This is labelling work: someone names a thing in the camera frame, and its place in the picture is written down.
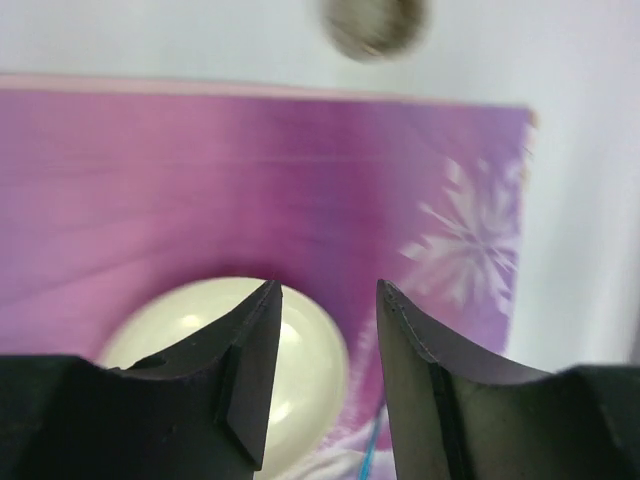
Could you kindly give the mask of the purple printed placemat cloth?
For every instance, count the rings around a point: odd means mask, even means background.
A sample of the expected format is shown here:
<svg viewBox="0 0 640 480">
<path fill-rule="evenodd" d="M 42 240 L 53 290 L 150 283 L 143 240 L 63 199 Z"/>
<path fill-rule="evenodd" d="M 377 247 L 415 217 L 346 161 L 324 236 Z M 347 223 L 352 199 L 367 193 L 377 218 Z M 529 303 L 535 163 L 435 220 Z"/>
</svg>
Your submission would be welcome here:
<svg viewBox="0 0 640 480">
<path fill-rule="evenodd" d="M 534 113 L 355 92 L 1 78 L 1 349 L 96 359 L 142 305 L 217 277 L 317 302 L 348 352 L 342 411 L 289 479 L 395 475 L 375 289 L 501 352 Z"/>
</svg>

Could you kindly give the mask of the blue metallic spoon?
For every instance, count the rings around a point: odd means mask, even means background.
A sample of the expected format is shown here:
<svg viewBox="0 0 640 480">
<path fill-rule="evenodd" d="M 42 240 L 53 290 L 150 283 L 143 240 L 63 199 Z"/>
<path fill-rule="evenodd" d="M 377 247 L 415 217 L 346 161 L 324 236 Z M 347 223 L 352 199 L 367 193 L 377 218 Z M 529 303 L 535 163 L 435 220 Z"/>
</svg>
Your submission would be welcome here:
<svg viewBox="0 0 640 480">
<path fill-rule="evenodd" d="M 382 411 L 379 411 L 372 424 L 369 440 L 367 442 L 361 467 L 358 472 L 358 480 L 367 480 L 369 478 L 371 465 L 373 463 L 373 456 L 375 454 L 376 444 L 380 433 L 381 423 Z"/>
</svg>

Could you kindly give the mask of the cream round plate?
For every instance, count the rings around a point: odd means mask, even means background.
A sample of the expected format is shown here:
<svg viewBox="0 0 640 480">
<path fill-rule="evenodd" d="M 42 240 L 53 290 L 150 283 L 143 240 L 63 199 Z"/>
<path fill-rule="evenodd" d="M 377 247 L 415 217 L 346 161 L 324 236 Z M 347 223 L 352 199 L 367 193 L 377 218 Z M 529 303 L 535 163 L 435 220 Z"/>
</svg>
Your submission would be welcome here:
<svg viewBox="0 0 640 480">
<path fill-rule="evenodd" d="M 204 328 L 260 285 L 249 277 L 201 280 L 171 290 L 131 314 L 98 363 L 127 368 Z M 259 479 L 276 479 L 312 453 L 342 409 L 348 354 L 336 323 L 304 294 L 283 287 L 282 324 Z"/>
</svg>

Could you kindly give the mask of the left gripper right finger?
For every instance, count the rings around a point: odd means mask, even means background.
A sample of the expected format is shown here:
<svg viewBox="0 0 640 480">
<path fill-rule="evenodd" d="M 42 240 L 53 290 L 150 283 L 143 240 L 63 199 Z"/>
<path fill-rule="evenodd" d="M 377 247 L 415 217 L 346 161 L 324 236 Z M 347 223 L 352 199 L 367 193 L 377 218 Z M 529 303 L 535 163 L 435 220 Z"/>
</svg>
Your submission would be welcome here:
<svg viewBox="0 0 640 480">
<path fill-rule="evenodd" d="M 524 366 L 377 285 L 377 328 L 401 479 L 635 479 L 639 370 Z"/>
</svg>

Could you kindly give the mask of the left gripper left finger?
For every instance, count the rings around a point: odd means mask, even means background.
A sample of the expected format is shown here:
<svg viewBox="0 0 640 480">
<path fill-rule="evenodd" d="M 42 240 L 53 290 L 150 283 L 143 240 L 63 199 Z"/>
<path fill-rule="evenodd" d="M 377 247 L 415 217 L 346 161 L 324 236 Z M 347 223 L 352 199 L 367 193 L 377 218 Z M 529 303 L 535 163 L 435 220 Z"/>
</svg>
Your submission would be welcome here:
<svg viewBox="0 0 640 480">
<path fill-rule="evenodd" d="M 1 359 L 5 479 L 250 479 L 262 468 L 282 288 L 127 369 Z"/>
</svg>

